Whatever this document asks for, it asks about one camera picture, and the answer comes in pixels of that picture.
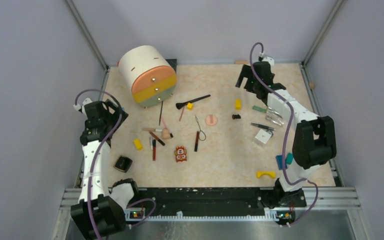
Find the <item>thin black stick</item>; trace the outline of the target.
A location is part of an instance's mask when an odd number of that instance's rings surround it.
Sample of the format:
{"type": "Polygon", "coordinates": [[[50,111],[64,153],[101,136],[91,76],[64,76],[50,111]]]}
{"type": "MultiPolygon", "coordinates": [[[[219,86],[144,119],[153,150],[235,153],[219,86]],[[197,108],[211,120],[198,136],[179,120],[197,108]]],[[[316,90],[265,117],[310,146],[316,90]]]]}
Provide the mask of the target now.
{"type": "Polygon", "coordinates": [[[164,107],[164,101],[160,103],[160,111],[159,111],[159,118],[158,118],[158,126],[161,125],[162,122],[162,113],[163,113],[163,107],[164,107]]]}

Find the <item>cream round drawer organizer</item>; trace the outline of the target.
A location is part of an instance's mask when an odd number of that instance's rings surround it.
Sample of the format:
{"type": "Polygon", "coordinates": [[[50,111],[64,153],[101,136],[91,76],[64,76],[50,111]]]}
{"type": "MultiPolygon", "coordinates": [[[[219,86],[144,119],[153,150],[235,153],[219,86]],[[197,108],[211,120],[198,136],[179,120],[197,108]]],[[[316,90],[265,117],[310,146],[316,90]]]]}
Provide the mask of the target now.
{"type": "Polygon", "coordinates": [[[176,71],[151,45],[129,50],[117,67],[133,100],[143,108],[156,106],[174,94],[176,71]]]}

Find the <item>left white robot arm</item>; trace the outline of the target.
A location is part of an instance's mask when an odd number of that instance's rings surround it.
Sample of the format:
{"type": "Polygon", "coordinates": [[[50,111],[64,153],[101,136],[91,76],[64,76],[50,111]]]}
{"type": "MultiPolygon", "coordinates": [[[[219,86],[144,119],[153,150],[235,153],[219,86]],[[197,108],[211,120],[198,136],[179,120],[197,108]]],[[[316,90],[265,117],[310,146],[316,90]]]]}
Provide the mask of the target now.
{"type": "Polygon", "coordinates": [[[86,98],[82,103],[76,97],[73,105],[86,120],[79,137],[83,151],[81,192],[70,207],[70,215],[86,240],[101,240],[124,231],[128,206],[136,206],[141,198],[131,178],[109,186],[111,139],[129,115],[113,95],[105,95],[105,101],[86,98]]]}

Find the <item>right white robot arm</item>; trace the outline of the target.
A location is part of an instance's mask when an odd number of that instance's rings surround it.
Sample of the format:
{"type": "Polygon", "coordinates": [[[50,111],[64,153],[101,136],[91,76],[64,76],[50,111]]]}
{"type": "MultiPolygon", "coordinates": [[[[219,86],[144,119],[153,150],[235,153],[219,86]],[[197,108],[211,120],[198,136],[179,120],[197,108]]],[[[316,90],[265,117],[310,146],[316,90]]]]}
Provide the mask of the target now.
{"type": "Polygon", "coordinates": [[[289,132],[294,131],[292,163],[282,168],[275,181],[271,204],[287,206],[299,199],[305,182],[311,175],[337,155],[335,123],[330,116],[320,116],[299,103],[281,83],[275,83],[274,60],[261,50],[258,59],[243,65],[236,87],[247,79],[245,90],[253,93],[268,108],[287,121],[282,143],[282,163],[286,163],[289,132]]]}

